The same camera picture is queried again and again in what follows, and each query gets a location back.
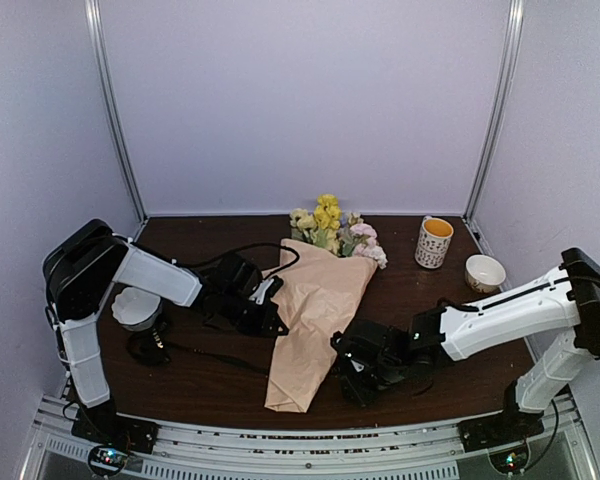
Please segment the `pink and green wrapping paper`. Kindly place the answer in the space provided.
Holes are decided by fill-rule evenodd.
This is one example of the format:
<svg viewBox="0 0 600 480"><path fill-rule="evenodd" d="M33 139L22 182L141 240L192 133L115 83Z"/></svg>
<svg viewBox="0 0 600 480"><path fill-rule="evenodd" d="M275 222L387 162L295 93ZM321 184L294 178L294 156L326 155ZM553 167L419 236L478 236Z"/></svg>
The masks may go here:
<svg viewBox="0 0 600 480"><path fill-rule="evenodd" d="M283 286L274 295L289 333L276 340L265 407L306 413L336 359L330 340L355 317L377 263L365 257L340 258L292 239L281 245L280 264L299 261L278 273Z"/></svg>

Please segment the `black ribbon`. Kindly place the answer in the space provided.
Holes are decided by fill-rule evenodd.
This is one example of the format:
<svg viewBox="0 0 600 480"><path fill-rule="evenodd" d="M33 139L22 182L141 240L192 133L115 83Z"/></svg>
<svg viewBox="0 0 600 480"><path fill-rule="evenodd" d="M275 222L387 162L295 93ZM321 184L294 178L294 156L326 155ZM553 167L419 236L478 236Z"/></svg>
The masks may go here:
<svg viewBox="0 0 600 480"><path fill-rule="evenodd" d="M173 341L168 341L164 335L169 331L170 324L159 321L146 329L126 328L129 333L125 348L129 356L138 364L146 367L158 367L172 362L171 351L188 355L212 358L223 364L243 369L258 375L266 376L267 368L256 366L235 356L207 352L198 348L188 347Z"/></svg>

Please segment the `pale yellow fake flower stem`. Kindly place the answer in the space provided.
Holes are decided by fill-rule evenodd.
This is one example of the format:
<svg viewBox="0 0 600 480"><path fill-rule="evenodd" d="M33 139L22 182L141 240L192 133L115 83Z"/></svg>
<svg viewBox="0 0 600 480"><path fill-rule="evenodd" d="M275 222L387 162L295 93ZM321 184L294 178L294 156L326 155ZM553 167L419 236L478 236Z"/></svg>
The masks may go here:
<svg viewBox="0 0 600 480"><path fill-rule="evenodd" d="M296 208L290 214L291 236L303 242L311 240L311 233L316 229L316 222L311 213L306 209Z"/></svg>

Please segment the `pink fake flower stem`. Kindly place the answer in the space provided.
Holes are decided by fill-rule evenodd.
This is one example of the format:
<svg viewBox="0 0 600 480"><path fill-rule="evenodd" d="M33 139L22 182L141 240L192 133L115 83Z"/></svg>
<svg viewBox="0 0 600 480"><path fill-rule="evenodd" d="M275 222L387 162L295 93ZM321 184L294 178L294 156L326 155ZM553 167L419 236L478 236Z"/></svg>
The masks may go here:
<svg viewBox="0 0 600 480"><path fill-rule="evenodd" d="M358 212L347 212L342 218L337 238L340 257L364 257L380 269L388 266L388 257L380 245L377 231Z"/></svg>

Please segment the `bright yellow fake flower stem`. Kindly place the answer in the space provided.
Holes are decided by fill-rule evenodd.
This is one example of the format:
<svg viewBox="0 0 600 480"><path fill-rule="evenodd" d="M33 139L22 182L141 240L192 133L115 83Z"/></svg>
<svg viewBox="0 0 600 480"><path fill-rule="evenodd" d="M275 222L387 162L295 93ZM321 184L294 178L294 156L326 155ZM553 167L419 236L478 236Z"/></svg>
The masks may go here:
<svg viewBox="0 0 600 480"><path fill-rule="evenodd" d="M332 194L322 194L317 198L317 206L313 217L317 226L314 244L325 249L330 249L337 240L337 231L340 229L342 211L339 200Z"/></svg>

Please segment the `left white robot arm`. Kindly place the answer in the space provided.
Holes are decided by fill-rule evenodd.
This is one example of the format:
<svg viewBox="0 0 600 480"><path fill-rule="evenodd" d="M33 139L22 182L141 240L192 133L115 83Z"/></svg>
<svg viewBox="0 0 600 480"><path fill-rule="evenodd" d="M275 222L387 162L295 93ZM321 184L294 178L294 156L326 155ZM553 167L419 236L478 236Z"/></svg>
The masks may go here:
<svg viewBox="0 0 600 480"><path fill-rule="evenodd" d="M43 262L46 312L59 356L80 403L90 408L86 429L103 444L117 442L124 424L102 406L111 393L101 360L97 322L111 290L132 294L131 308L117 314L127 325L152 318L163 302L227 320L243 335L276 338L289 329L273 298L283 286L277 272L263 273L239 249L185 264L115 233L93 219Z"/></svg>

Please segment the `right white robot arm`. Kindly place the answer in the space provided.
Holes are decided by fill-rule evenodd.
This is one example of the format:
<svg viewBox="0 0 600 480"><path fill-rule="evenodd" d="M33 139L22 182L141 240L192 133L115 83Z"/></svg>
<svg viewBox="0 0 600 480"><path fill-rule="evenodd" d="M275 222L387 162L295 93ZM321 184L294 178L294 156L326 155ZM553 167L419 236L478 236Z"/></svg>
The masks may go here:
<svg viewBox="0 0 600 480"><path fill-rule="evenodd" d="M562 252L546 274L468 304L447 299L401 330L354 319L330 343L343 396L358 406L401 382L432 374L438 362L474 354L538 332L560 335L540 361L512 384L511 405L493 419L499 440L515 440L590 361L600 359L600 266L579 248Z"/></svg>

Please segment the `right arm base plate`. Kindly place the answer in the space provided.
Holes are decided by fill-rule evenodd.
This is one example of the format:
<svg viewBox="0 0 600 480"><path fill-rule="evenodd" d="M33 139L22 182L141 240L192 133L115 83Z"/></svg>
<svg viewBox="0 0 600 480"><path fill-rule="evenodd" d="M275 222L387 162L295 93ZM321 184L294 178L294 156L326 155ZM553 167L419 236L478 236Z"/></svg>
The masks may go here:
<svg viewBox="0 0 600 480"><path fill-rule="evenodd" d="M459 437L467 453L519 442L543 432L542 420L534 416L530 419L507 419L497 414L458 424Z"/></svg>

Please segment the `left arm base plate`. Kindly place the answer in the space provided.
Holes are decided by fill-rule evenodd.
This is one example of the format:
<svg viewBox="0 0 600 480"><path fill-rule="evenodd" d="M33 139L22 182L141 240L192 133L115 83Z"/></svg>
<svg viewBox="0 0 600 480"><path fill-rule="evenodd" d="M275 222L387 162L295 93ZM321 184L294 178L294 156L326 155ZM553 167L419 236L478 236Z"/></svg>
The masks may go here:
<svg viewBox="0 0 600 480"><path fill-rule="evenodd" d="M97 422L79 416L72 425L71 434L97 444L111 445L125 452L151 454L157 440L156 423L128 417Z"/></svg>

